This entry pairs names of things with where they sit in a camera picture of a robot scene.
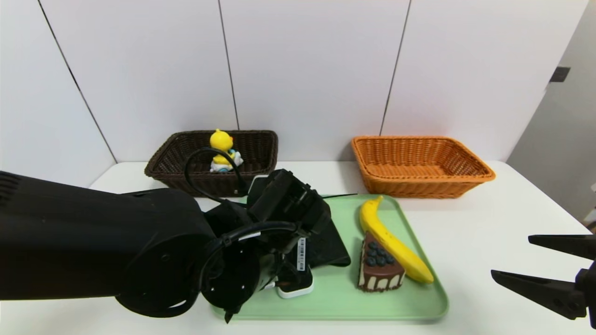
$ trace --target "white wall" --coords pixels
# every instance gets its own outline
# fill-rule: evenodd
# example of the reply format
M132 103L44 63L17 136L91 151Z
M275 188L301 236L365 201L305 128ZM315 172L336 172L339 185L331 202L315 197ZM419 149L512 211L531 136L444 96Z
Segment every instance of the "white wall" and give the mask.
M596 206L596 1L590 0L551 83L507 161L578 220Z
M116 160L169 135L237 129L217 0L42 0Z
M221 0L240 129L280 160L353 159L378 135L408 1Z
M412 0L383 135L446 135L506 160L587 0Z
M114 160L35 0L2 0L2 169L88 186Z
M384 135L505 160L587 0L412 0ZM42 0L118 161L172 133L273 129L280 160L351 159L379 134L407 1ZM233 79L234 99L230 76Z

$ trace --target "white table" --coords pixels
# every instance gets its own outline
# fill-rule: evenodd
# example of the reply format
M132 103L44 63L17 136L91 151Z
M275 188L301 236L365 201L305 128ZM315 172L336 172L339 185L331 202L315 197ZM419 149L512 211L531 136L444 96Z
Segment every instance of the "white table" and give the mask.
M590 261L527 242L532 234L587 234L561 207L505 163L497 178L459 199L400 199L409 223L449 296L442 320L409 322L240 321L226 325L199 298L180 317L142 317L113 298L2 302L2 335L184 334L596 334L587 318L567 320L497 285L491 269L573 281ZM279 162L321 194L364 193L354 162ZM163 184L145 163L121 163L91 188L125 193ZM210 200L198 201L207 210Z

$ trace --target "brown wicker basket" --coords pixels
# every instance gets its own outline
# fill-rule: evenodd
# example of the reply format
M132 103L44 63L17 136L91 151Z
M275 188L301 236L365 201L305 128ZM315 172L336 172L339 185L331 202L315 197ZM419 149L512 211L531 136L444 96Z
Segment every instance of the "brown wicker basket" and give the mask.
M448 137L356 137L352 148L370 193L457 198L495 179L476 155Z
M208 147L213 131L179 132L170 136L153 155L145 174L194 197L202 197L184 178L184 164L196 150ZM238 167L241 177L250 185L257 175L266 175L277 163L277 134L272 131L227 131L234 138L234 149L244 163ZM209 172L215 154L195 158L190 177L196 186L218 197L238 197L238 180L234 172Z

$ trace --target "green tray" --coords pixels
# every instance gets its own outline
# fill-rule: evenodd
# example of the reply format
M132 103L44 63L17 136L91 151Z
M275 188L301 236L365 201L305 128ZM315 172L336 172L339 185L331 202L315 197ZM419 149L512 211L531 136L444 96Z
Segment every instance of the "green tray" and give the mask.
M378 217L385 226L429 266L433 284L420 284L406 277L401 288L365 293L356 288L364 234L360 229L360 205L377 195L362 194L329 198L331 217L342 237L352 264L346 268L323 266L313 270L314 291L282 299L275 289L255 293L235 320L435 320L447 313L449 300L422 247L395 199L385 196ZM223 310L213 308L224 317Z

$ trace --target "rubber duck toy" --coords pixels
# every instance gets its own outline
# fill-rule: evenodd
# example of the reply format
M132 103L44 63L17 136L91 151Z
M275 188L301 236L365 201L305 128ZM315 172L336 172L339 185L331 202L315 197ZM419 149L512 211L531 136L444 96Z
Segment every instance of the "rubber duck toy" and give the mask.
M232 149L232 146L234 145L234 138L228 135L228 133L219 129L215 129L215 132L213 135L211 135L211 139L209 139L209 143L211 144L212 148L228 153L230 158L232 158L234 163L236 163L236 166L240 166L240 164L242 164L244 161L240 156L240 153ZM215 156L211 161L211 172L228 172L232 171L233 169L234 167L232 167L228 160L222 155Z

